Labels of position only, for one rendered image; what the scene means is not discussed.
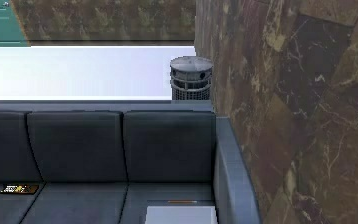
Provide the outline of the grey round mesh bin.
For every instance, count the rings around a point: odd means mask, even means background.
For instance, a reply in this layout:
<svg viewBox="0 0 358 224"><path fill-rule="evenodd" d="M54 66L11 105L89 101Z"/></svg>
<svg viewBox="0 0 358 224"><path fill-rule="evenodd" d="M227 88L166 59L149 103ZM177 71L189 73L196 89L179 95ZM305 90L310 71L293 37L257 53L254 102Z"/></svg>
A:
<svg viewBox="0 0 358 224"><path fill-rule="evenodd" d="M170 61L173 100L209 100L213 63L198 56L181 56Z"/></svg>

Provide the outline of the dark grey sofa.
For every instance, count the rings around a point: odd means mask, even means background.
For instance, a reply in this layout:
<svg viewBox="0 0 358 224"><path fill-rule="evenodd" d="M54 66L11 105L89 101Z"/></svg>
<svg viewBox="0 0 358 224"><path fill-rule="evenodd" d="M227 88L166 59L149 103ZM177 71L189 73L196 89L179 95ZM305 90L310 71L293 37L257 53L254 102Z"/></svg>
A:
<svg viewBox="0 0 358 224"><path fill-rule="evenodd" d="M0 224L142 224L153 200L210 200L262 224L228 118L207 101L1 101Z"/></svg>

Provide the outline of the black remote control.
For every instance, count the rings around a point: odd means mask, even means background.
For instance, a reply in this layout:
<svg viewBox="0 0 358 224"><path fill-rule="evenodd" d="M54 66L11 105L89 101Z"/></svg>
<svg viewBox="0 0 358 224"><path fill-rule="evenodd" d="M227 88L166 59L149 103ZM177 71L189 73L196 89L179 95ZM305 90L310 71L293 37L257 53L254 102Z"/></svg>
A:
<svg viewBox="0 0 358 224"><path fill-rule="evenodd" d="M7 185L0 193L1 194L30 194L33 195L39 189L38 185Z"/></svg>

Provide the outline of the teal door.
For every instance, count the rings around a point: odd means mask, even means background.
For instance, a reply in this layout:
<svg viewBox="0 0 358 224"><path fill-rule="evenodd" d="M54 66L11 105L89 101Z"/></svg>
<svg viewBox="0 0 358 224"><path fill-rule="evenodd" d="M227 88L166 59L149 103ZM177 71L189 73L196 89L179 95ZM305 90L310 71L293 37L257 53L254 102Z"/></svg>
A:
<svg viewBox="0 0 358 224"><path fill-rule="evenodd" d="M28 47L13 0L0 0L0 47Z"/></svg>

